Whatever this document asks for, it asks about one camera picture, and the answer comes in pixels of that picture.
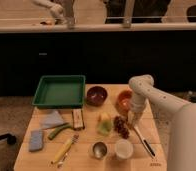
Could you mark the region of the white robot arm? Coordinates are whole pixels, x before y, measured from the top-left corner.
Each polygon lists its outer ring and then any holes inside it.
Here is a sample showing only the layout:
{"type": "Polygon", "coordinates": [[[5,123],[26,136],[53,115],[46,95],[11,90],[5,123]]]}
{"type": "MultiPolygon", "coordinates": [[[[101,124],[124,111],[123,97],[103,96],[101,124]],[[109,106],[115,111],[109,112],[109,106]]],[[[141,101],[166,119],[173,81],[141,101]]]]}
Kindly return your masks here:
{"type": "Polygon", "coordinates": [[[196,103],[186,101],[154,87],[151,75],[134,76],[130,124],[136,126],[142,117],[146,100],[172,114],[167,171],[196,171],[196,103]]]}

